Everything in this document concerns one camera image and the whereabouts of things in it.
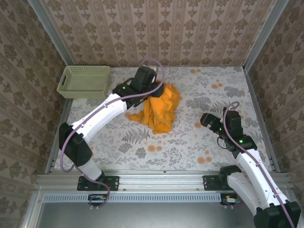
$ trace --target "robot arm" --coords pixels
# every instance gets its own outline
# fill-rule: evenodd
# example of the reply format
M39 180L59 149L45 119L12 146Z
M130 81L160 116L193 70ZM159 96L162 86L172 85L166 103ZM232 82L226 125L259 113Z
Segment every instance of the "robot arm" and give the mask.
M256 144L250 136L243 134L241 118L238 112L231 110L227 112L226 126L231 137L238 142L247 153L244 153L243 150L238 148L230 140L220 118L205 113L200 122L205 127L210 125L209 129L218 134L220 139L224 140L226 148L232 152L234 158L237 159L247 173L251 184L236 165L221 168L218 177L222 186L232 188L249 207L254 216L255 226L257 228L290 227L289 221L278 200L278 198L280 198L296 227L301 213L299 205L297 202L289 202L288 198L270 176L261 160ZM258 167L252 157L259 162L261 168ZM277 192L276 195L272 191L261 169L266 174L272 187L275 188Z
M128 99L118 100L108 106L110 101L128 95L139 95L155 89L159 82L156 82L156 72L146 66L140 67L134 78L129 78L122 84L119 84L106 100L86 117L71 125L63 123L59 128L59 148L62 149L67 137L71 132L82 124L92 113L104 106L102 110L91 117L86 124L82 125L70 138L65 148L65 155L85 174L88 178L103 182L104 174L95 164L92 158L92 151L88 146L93 136L101 130L109 121L117 115L125 112L130 107L138 106L148 96L129 97ZM159 97L162 95L164 86L161 86L151 96Z

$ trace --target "green plastic basket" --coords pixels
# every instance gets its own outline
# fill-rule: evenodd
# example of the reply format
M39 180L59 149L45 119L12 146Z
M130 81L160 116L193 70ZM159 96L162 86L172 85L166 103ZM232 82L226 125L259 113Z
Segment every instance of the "green plastic basket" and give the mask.
M109 66L66 66L57 92L65 98L106 99L109 84Z

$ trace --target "wallpaper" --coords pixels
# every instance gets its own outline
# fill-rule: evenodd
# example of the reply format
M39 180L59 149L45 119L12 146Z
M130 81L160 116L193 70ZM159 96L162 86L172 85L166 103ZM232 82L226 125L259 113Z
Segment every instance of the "wallpaper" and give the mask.
M134 77L137 69L111 68L109 92ZM239 165L231 152L217 145L218 135L200 124L204 113L222 118L223 107L239 101L237 111L244 132L256 142L261 160L271 170L242 67L165 67L165 72L165 82L172 83L181 95L172 130L154 135L149 126L130 121L129 115L143 110L144 103L128 109L104 126L89 143L94 161L101 169L218 171L223 166ZM83 118L101 102L74 99L68 123ZM71 165L65 156L64 167ZM59 159L55 169L60 169Z
M289 1L249 74L280 168L304 205L304 1Z
M42 0L75 64L241 66L275 0Z
M19 227L43 173L64 99L65 67L27 1L0 1L0 227Z

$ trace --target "patterned mat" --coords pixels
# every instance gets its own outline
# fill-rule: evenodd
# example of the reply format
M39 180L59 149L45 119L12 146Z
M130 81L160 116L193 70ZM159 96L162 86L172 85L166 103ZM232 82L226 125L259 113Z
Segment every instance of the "patterned mat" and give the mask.
M111 90L133 77L136 70L136 67L112 68ZM142 110L143 104L130 108L109 122L89 143L101 169L218 171L222 166L238 164L229 151L217 145L217 135L200 125L200 118L203 113L222 117L224 106L239 101L237 110L244 132L254 139L265 166L271 170L241 67L166 67L165 72L165 82L176 86L181 95L172 131L154 135L148 126L127 118ZM75 99L68 123L81 119L101 102ZM64 166L71 164L65 157ZM55 169L59 168L58 158Z

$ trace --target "orange cloth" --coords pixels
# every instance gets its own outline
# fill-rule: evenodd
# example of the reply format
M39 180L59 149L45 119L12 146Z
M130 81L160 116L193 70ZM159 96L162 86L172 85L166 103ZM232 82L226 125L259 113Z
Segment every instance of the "orange cloth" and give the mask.
M177 89L166 83L163 94L160 97L148 97L144 104L144 110L138 114L130 115L129 120L149 125L154 134L168 133L175 120L174 111L179 105L180 98Z

